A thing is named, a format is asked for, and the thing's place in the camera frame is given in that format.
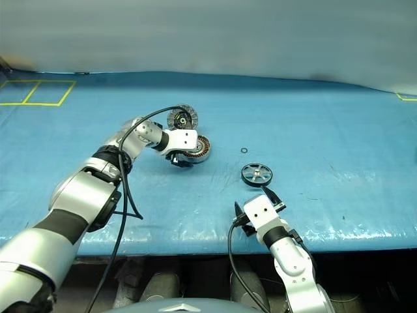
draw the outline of floor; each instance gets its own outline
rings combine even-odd
[[[267,255],[239,256],[245,259],[263,283],[272,313],[286,310],[280,278]],[[417,250],[316,254],[317,281],[327,290],[336,313],[415,312],[417,300],[409,288],[417,279],[413,264]],[[58,292],[55,313],[83,312],[100,280],[102,260],[83,260],[74,265]],[[109,310],[117,291],[118,271],[125,259],[112,268],[92,312]],[[142,258],[143,274],[139,289],[164,267],[178,267],[185,297],[229,299],[229,261],[225,256]]]

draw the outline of white wall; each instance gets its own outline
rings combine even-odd
[[[0,56],[47,72],[244,74],[417,94],[417,0],[0,0]]]

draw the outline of yellow tape line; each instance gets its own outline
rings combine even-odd
[[[417,98],[404,98],[399,93],[395,93],[397,97],[402,101],[417,101]]]
[[[8,83],[36,83],[22,102],[0,102],[0,106],[60,106],[76,85],[76,80],[6,80],[0,85],[0,90]],[[71,83],[58,102],[28,102],[41,83]]]

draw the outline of blue table surface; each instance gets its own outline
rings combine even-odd
[[[17,73],[11,79],[77,83],[59,107],[0,105],[0,246],[42,219],[55,185],[125,121],[185,103],[199,114],[210,158],[184,169],[152,149],[140,155],[129,179],[145,219],[128,219],[119,254],[226,252],[234,202],[259,193],[240,178],[250,162],[272,169],[270,187],[287,204],[281,217],[312,251],[417,247],[417,102],[354,85],[244,76]],[[59,98],[57,85],[33,96]],[[10,84],[0,102],[10,101],[2,100],[6,92],[22,99],[27,86]],[[166,125],[166,114],[154,121]],[[120,221],[113,216],[88,233],[79,255],[109,255]],[[233,250],[267,252],[241,230]]]

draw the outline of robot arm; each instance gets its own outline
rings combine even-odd
[[[0,250],[0,312],[49,312],[58,289],[87,231],[102,228],[114,211],[121,193],[119,144],[141,118],[128,121],[121,130],[60,183],[51,197],[49,214],[23,230]],[[195,130],[162,130],[146,120],[125,139],[124,170],[145,147],[159,155],[193,151]]]
[[[290,312],[333,313],[333,306],[325,290],[315,282],[312,259],[295,239],[296,232],[290,231],[286,221],[278,212],[285,205],[273,191],[263,187],[266,195],[247,201],[243,208],[246,220],[253,224],[257,240],[266,245],[274,257],[274,265],[281,277]]]

